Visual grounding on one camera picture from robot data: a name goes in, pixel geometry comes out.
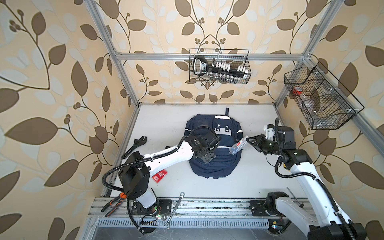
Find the pliers handle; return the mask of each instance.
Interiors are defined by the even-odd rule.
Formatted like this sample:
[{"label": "pliers handle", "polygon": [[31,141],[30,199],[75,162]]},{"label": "pliers handle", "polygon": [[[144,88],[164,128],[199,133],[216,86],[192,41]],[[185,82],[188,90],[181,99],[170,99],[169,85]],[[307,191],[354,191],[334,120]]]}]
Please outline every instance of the pliers handle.
[{"label": "pliers handle", "polygon": [[108,217],[109,215],[111,215],[117,208],[118,206],[127,198],[127,195],[125,195],[123,192],[120,193],[119,196],[115,197],[114,199],[112,199],[110,202],[108,202],[102,209],[101,209],[101,212],[104,212],[109,206],[112,206],[112,203],[114,203],[115,201],[118,200],[118,202],[116,203],[116,205],[105,215],[105,217]]}]

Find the wire basket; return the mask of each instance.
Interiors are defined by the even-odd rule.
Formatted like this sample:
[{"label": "wire basket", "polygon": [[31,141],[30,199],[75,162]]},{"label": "wire basket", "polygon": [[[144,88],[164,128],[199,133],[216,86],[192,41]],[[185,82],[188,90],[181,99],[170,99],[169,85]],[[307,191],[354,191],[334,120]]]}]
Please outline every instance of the wire basket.
[{"label": "wire basket", "polygon": [[248,53],[249,50],[243,49],[191,48],[189,50],[189,79],[247,84],[252,74]]},{"label": "wire basket", "polygon": [[[327,80],[325,74],[331,74],[337,80],[337,87]],[[315,67],[301,67],[284,74],[284,84],[311,129],[339,129],[364,109],[361,102],[321,62]],[[352,106],[348,100],[354,100],[359,106]]]}]

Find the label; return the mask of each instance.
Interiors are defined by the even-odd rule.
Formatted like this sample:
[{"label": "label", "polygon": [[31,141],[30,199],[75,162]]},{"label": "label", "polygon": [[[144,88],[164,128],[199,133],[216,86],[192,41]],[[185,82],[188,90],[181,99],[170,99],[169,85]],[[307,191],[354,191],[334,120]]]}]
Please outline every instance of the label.
[{"label": "label", "polygon": [[161,179],[163,179],[163,177],[165,175],[167,175],[167,171],[165,169],[161,170],[160,172],[156,173],[155,175],[152,176],[152,179],[156,182],[156,183],[159,183]]}]

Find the navy blue backpack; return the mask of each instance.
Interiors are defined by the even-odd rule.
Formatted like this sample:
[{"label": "navy blue backpack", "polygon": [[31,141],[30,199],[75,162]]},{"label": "navy blue backpack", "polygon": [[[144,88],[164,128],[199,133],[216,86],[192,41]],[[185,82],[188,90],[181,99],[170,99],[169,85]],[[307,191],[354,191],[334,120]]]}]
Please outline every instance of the navy blue backpack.
[{"label": "navy blue backpack", "polygon": [[[205,178],[213,177],[214,179],[226,177],[231,174],[240,160],[242,151],[232,155],[229,152],[229,148],[243,138],[243,131],[241,130],[240,123],[229,117],[228,112],[229,109],[226,108],[225,116],[197,114],[188,120],[185,126],[185,136],[188,136],[197,127],[207,126],[215,130],[216,134],[219,134],[221,137],[220,144],[215,150],[216,157],[208,164],[204,163],[201,158],[189,160],[193,172],[199,176]],[[208,131],[207,129],[198,129],[194,134],[205,135]]]}]

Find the red box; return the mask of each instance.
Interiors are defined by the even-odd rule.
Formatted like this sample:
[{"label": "red box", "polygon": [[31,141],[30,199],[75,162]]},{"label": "red box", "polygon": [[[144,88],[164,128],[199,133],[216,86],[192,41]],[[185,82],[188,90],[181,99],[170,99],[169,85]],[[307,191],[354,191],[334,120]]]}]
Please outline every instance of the red box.
[{"label": "red box", "polygon": [[155,175],[152,176],[152,179],[156,182],[156,183],[159,183],[161,179],[163,179],[163,177],[165,175],[167,175],[167,171],[165,171],[164,169],[161,170],[160,172],[156,173]]}]

